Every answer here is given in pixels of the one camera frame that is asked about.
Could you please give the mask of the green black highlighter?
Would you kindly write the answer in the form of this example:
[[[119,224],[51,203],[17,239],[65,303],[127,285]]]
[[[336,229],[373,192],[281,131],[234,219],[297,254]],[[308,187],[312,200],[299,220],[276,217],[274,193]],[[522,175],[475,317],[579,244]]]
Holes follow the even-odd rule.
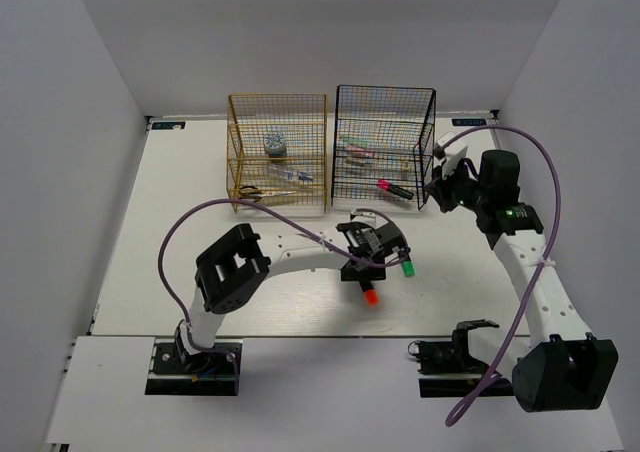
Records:
[[[415,276],[415,268],[410,258],[401,259],[400,266],[405,278],[413,278]]]

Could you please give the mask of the orange black highlighter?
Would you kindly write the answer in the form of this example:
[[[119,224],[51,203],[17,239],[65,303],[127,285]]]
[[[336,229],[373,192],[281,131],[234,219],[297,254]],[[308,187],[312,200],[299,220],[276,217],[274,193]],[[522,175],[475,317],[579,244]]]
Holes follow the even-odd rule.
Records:
[[[359,286],[365,303],[370,307],[376,306],[379,303],[379,298],[374,284],[371,281],[362,280],[359,281]]]

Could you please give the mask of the pink black highlighter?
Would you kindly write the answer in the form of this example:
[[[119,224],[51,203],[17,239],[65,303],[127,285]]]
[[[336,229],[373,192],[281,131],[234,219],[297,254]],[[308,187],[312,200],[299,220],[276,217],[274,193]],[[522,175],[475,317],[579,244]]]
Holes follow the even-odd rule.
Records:
[[[393,184],[385,179],[379,179],[376,182],[376,187],[382,191],[403,198],[405,200],[412,200],[414,198],[414,193],[412,191]]]

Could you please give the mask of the grey white eraser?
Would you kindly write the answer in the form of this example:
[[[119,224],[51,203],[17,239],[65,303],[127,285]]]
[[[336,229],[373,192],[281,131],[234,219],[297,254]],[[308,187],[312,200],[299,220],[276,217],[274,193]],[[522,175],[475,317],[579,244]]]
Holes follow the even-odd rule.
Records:
[[[360,169],[372,169],[373,168],[373,160],[370,158],[362,158],[362,157],[353,157],[348,156],[344,159],[345,163],[350,167],[360,168]]]

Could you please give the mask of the pink correction tape dispenser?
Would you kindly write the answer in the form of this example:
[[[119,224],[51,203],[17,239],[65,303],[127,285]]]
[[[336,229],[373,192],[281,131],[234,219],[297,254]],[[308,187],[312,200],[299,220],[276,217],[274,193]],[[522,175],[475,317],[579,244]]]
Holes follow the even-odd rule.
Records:
[[[354,145],[347,145],[345,150],[353,156],[370,157],[373,154],[373,152],[368,149]]]

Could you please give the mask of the green correction tape dispenser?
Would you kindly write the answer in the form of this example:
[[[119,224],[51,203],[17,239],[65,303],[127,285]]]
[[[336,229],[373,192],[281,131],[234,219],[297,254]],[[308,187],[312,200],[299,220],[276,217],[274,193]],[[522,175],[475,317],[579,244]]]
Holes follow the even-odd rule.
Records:
[[[355,137],[342,136],[340,138],[340,141],[347,146],[354,146],[354,147],[361,147],[361,148],[366,148],[368,146],[368,143],[365,140],[355,138]]]

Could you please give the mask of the black handled scissors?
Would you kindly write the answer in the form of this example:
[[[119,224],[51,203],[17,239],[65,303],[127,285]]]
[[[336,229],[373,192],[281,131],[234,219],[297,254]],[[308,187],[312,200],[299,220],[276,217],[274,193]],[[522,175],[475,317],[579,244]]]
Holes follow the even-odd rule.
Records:
[[[293,200],[297,193],[291,190],[261,189],[245,185],[238,189],[238,198],[253,203],[281,204]]]

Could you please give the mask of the round blue white tape tin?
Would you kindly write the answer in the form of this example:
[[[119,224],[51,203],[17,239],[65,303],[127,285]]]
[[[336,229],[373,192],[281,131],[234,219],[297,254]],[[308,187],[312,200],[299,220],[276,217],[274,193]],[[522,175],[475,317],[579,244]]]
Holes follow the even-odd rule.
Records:
[[[281,159],[287,156],[286,137],[282,132],[268,132],[264,136],[263,148],[270,159]]]

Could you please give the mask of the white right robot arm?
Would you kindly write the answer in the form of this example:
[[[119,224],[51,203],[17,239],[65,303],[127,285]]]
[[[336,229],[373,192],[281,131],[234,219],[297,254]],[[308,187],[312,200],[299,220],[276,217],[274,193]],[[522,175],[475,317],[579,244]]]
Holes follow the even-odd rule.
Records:
[[[489,150],[475,167],[466,151],[438,151],[426,192],[440,209],[464,207],[507,272],[520,302],[519,320],[529,330],[518,339],[490,320],[459,323],[451,356],[461,369],[488,366],[483,388],[506,379],[527,412],[594,410],[600,407],[618,362],[609,339],[596,338],[579,316],[545,257],[551,243],[535,209],[519,198],[516,154]]]

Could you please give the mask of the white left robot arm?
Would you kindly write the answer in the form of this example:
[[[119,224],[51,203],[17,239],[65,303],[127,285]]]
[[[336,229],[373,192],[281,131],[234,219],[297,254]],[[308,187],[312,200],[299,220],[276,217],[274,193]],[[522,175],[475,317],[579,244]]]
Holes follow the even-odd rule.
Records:
[[[363,286],[367,300],[374,281],[386,278],[387,259],[395,256],[412,274],[410,247],[393,223],[376,227],[362,221],[334,229],[260,237],[250,224],[232,227],[196,258],[194,298],[177,326],[177,359],[189,373],[200,373],[214,355],[226,353],[216,335],[224,317],[248,304],[263,282],[284,274],[337,270],[343,282]]]

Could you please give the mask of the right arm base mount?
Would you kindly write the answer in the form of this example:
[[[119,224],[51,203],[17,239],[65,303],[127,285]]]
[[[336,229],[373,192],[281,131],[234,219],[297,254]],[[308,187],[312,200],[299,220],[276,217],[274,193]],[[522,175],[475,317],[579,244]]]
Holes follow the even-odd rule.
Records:
[[[418,364],[421,398],[463,398],[475,389],[488,368],[476,359],[460,362],[450,341],[415,340],[409,343],[407,353]]]

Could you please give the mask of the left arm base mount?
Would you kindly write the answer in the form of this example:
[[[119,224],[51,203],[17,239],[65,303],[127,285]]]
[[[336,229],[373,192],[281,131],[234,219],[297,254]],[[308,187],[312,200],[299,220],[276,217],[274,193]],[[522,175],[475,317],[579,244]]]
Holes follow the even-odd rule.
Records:
[[[205,354],[193,365],[181,361],[173,341],[156,341],[145,385],[147,396],[233,397],[239,391],[225,354]]]

